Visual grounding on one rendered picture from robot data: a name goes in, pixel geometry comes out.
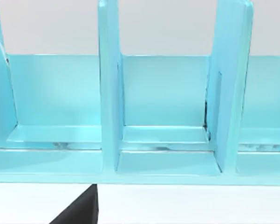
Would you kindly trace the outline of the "light blue rack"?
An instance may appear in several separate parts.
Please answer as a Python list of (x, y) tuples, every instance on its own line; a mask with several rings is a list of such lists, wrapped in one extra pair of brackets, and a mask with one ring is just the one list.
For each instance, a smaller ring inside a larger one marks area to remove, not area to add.
[(251, 56), (251, 0), (218, 0), (209, 56), (9, 54), (0, 23), (0, 182), (280, 185), (280, 56)]

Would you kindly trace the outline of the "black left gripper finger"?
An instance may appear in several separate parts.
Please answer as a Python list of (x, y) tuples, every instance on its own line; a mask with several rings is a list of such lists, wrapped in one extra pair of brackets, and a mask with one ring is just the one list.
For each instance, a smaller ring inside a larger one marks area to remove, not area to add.
[(96, 184), (91, 184), (49, 224), (98, 224), (99, 203)]

